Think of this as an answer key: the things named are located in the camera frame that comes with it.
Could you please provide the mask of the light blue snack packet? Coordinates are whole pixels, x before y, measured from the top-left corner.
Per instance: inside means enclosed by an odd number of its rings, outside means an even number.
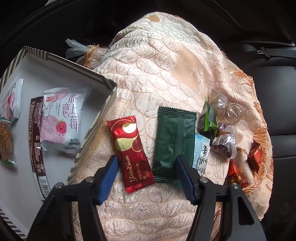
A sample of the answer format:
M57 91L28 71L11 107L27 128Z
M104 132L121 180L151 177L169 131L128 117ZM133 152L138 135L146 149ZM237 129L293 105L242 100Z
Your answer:
M210 139L199 133L196 134L192 167L197 170L200 176L205 174L209 153Z

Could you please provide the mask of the red Golden Crown snack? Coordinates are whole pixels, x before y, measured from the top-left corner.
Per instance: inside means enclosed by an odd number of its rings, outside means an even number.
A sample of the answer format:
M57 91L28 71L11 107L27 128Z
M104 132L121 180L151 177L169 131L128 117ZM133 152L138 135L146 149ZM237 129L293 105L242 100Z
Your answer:
M155 184L154 175L140 139L136 117L132 115L108 120L107 126L121 163L126 192L133 193Z

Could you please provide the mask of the green black snack packet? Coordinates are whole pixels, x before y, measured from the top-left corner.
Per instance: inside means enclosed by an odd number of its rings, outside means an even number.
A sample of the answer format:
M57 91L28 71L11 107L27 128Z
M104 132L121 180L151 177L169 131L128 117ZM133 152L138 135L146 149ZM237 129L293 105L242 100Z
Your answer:
M217 114L206 98L197 125L199 134L212 142L217 134L217 120Z

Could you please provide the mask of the dark green snack packet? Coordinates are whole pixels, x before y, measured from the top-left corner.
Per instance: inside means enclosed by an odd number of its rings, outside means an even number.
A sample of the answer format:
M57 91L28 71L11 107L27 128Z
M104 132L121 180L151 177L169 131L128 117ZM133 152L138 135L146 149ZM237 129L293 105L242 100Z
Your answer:
M175 158L182 155L192 166L195 149L197 114L192 111L160 106L152 172L157 183L179 185Z

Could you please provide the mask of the red candy lower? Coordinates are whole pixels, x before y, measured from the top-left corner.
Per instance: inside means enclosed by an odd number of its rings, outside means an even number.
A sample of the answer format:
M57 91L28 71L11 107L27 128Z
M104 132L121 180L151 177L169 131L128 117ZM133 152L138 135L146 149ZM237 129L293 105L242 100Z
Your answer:
M225 178L224 185L231 185L232 183L237 183L241 188L246 188L249 182L245 176L239 171L237 165L234 163L233 159L229 161L229 168Z

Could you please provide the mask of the red candy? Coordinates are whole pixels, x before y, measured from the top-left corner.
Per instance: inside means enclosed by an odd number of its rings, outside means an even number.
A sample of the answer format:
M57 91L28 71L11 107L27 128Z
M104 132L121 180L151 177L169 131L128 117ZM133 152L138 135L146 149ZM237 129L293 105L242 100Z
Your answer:
M253 139L250 152L247 157L248 165L252 172L259 173L262 158L262 147L259 142Z
M234 163L233 159L229 161L229 168L225 178L224 185L231 185L232 183L237 183L241 188L246 188L249 182L245 176L239 171L237 165Z

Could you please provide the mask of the clear wrapped dark candy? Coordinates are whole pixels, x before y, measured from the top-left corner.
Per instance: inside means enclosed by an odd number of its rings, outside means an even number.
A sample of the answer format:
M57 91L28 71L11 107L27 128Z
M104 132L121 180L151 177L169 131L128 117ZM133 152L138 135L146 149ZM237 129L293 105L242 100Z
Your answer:
M233 159L237 155L236 128L219 123L217 136L211 144L211 150L227 159Z

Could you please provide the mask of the brown cookie clear packet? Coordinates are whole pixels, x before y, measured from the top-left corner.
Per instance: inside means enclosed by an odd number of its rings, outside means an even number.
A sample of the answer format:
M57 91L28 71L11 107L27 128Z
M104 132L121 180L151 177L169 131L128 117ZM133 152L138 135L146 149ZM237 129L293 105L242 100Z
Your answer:
M1 161L8 165L15 165L12 122L1 118Z

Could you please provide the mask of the strawberry white snack packet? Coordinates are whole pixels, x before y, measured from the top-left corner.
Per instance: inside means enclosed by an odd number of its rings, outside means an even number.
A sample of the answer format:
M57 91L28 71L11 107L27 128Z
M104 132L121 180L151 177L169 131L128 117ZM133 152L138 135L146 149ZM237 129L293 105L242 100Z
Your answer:
M86 87L57 87L44 91L41 146L76 155L81 146L80 124Z

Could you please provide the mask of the clear wrapped candy right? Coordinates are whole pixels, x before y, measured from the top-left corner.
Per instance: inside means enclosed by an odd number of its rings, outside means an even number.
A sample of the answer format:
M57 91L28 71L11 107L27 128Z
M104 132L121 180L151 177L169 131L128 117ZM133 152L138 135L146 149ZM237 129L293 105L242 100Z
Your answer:
M225 109L224 119L227 123L234 123L244 114L245 107L239 103L229 103Z

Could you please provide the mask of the striped white cardboard box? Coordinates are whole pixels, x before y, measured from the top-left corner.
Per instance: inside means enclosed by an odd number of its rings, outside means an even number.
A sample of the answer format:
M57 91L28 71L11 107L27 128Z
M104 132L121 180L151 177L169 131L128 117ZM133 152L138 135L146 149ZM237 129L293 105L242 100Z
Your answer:
M54 54L24 47L1 77L1 218L21 240L57 182L70 184L116 98L116 83Z

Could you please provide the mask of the clear wrapped candy left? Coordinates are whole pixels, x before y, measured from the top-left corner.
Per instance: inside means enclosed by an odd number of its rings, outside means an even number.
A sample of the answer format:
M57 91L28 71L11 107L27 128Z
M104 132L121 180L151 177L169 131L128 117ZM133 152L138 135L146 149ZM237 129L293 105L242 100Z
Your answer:
M223 111L225 111L229 104L227 96L213 88L209 89L208 91L208 100L217 114L221 114Z

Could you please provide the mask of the pink white snack packet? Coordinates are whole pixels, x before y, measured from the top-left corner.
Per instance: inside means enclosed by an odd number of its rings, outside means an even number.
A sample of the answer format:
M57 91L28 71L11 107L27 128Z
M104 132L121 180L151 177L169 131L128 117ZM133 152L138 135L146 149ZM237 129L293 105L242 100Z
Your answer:
M1 102L1 117L12 123L20 117L23 78L14 81Z

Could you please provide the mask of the black rear car seat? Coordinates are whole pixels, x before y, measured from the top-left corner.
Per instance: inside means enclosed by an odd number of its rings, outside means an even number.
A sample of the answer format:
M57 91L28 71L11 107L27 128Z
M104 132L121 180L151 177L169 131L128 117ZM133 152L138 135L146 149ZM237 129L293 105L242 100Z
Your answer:
M257 50L272 49L271 58ZM271 43L242 45L238 62L253 77L275 158L295 157L295 47Z

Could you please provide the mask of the seat belt buckle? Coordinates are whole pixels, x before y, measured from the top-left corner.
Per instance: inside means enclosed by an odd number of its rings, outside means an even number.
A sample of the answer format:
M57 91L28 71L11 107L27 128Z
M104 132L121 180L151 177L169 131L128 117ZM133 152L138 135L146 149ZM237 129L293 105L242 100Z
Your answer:
M256 51L260 58L269 60L271 58L272 49L261 47L260 50Z

